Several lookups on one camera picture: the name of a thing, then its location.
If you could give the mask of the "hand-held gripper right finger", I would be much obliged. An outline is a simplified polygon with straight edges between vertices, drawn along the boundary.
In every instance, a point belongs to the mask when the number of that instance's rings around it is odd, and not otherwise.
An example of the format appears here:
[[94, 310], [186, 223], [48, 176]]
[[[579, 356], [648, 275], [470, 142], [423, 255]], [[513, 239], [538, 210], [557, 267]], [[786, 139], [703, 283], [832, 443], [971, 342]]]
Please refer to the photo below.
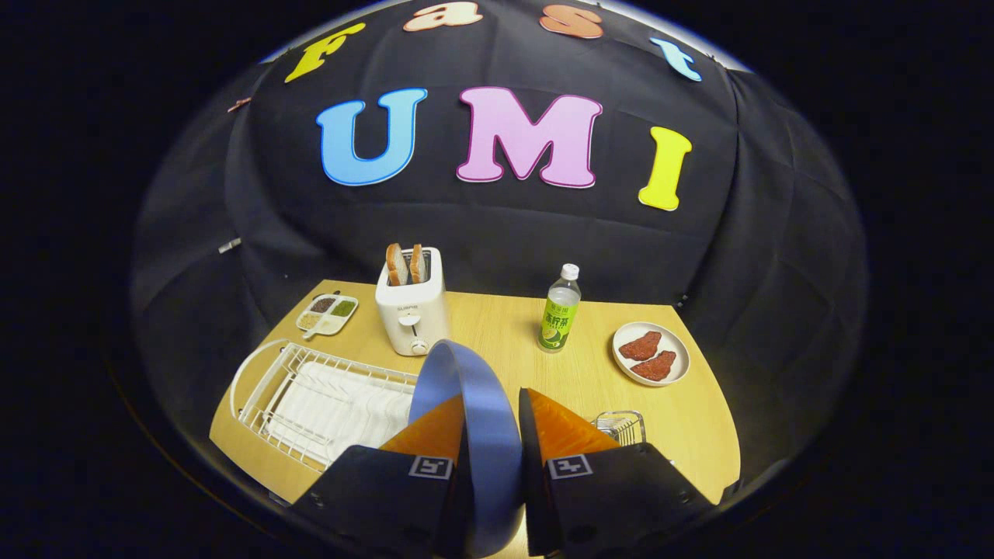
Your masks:
[[539, 391], [520, 390], [519, 420], [529, 555], [647, 558], [714, 507], [651, 443], [622, 445]]

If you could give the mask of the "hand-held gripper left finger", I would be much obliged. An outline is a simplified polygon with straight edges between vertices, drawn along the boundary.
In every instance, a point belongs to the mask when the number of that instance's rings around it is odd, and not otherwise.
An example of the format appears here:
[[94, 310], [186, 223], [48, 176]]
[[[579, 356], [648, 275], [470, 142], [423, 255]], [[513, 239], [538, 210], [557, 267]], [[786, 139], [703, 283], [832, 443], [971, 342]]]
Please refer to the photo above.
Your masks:
[[468, 450], [460, 395], [380, 448], [349, 446], [291, 506], [369, 558], [466, 558]]

